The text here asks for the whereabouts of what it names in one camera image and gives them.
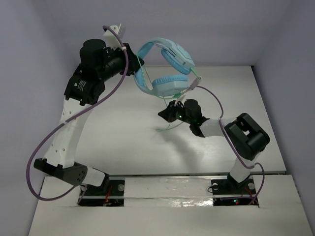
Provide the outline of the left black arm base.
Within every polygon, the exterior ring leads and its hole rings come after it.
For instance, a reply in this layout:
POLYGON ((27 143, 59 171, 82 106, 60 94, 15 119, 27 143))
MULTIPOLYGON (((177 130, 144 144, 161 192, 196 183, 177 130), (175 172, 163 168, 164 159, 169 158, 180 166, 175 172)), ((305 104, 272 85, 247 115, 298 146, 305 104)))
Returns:
POLYGON ((81 185, 77 204, 81 207, 123 207, 125 178, 106 175, 101 186, 81 185))

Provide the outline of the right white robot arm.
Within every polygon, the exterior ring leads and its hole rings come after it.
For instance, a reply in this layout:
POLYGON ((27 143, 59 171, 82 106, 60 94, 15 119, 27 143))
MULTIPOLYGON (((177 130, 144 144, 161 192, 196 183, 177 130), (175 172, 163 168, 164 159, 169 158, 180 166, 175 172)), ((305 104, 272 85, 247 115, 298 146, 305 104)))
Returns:
POLYGON ((171 101, 158 116, 169 123, 180 120, 189 124, 191 132, 200 138, 227 138, 237 155, 227 176, 226 186, 232 193, 239 193, 245 188, 245 181, 250 176, 255 158, 270 143, 269 135, 249 114, 242 113, 228 122, 210 119, 203 116, 201 107, 194 99, 188 99, 184 103, 171 101))

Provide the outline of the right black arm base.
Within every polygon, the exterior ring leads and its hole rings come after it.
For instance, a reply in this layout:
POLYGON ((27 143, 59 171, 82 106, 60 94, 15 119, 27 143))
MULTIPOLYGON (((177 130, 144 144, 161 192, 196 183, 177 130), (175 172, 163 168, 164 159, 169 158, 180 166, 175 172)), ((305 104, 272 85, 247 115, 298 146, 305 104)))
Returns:
POLYGON ((251 176, 241 183, 230 174, 227 178, 213 179, 207 192, 214 197, 214 206, 259 206, 256 188, 251 176))

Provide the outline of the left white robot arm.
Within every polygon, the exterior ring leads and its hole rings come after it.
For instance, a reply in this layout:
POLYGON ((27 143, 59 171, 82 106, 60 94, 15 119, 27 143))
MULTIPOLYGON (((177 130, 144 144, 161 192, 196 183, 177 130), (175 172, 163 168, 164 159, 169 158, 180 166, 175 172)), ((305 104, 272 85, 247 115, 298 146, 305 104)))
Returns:
POLYGON ((98 194, 109 190, 109 175, 75 161, 85 123, 105 91, 105 81, 117 74, 130 76, 143 61, 138 61, 128 43, 117 48, 101 39, 90 39, 80 49, 81 62, 69 79, 59 126, 48 135, 52 143, 42 158, 30 160, 34 168, 72 186, 86 184, 98 194))

